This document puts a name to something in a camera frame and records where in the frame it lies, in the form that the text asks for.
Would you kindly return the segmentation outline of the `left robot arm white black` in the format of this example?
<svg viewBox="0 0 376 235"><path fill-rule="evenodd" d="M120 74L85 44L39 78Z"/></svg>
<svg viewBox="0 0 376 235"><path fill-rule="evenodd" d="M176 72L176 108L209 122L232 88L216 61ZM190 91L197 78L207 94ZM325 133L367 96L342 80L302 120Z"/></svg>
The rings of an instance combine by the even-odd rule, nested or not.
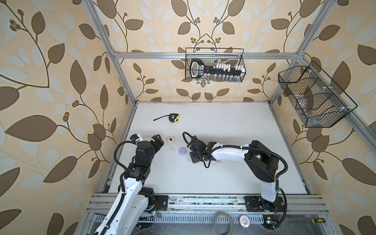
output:
<svg viewBox="0 0 376 235"><path fill-rule="evenodd" d="M117 151L124 144L136 146L129 166L122 164L117 157ZM95 230L95 235L130 235L142 213L156 208L154 189L145 187L144 183L151 172L154 156L163 145L159 134L152 136L150 141L144 141L140 135L134 134L129 141L118 144L114 161L123 168L119 176L119 192L109 213Z"/></svg>

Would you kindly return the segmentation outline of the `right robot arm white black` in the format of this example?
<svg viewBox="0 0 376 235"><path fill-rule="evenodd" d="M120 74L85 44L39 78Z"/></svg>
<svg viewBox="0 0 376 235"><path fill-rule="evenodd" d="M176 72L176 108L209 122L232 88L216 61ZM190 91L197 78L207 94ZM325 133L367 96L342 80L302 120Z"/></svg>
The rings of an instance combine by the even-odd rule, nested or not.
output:
<svg viewBox="0 0 376 235"><path fill-rule="evenodd" d="M230 160L247 164L253 174L260 180L261 193L255 208L265 212L276 211L279 178L288 170L288 164L280 155L272 152L259 141L252 141L247 146L222 145L217 142L208 144L192 136L182 133L183 140L191 151L192 162L202 162L209 168L211 162Z"/></svg>

